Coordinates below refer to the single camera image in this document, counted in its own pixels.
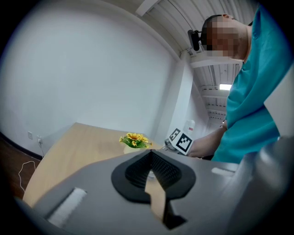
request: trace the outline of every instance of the wall outlet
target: wall outlet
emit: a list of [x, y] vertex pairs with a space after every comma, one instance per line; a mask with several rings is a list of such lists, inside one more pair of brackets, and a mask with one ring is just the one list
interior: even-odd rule
[[42, 136], [37, 135], [38, 143], [43, 143]]
[[30, 131], [28, 131], [28, 138], [31, 139], [31, 140], [33, 139], [33, 133], [30, 132]]

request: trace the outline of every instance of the man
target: man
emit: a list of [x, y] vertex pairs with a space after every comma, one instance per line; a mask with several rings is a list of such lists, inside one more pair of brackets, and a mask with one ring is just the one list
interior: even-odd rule
[[215, 132], [194, 140], [191, 157], [213, 155], [212, 161], [240, 163], [249, 152], [279, 137], [263, 102], [293, 63], [293, 54], [281, 29], [264, 7], [253, 26], [232, 16], [217, 15], [204, 22], [202, 45], [210, 53], [242, 60], [243, 67], [227, 98], [226, 120]]

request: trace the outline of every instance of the flower pot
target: flower pot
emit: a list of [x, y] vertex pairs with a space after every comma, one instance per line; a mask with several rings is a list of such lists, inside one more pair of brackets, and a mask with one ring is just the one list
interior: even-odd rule
[[125, 145], [124, 147], [124, 154], [132, 153], [132, 152], [138, 152], [143, 150], [142, 148], [131, 148], [128, 145]]

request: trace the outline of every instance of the hair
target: hair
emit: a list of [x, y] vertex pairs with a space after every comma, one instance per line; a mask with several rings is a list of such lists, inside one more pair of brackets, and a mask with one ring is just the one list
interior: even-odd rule
[[215, 17], [220, 17], [222, 15], [213, 15], [208, 17], [205, 21], [204, 24], [202, 26], [202, 32], [201, 32], [201, 36], [200, 36], [200, 40], [201, 40], [201, 44], [202, 46], [206, 49], [206, 50], [212, 50], [212, 45], [208, 45], [207, 46], [207, 23], [212, 22], [212, 19]]

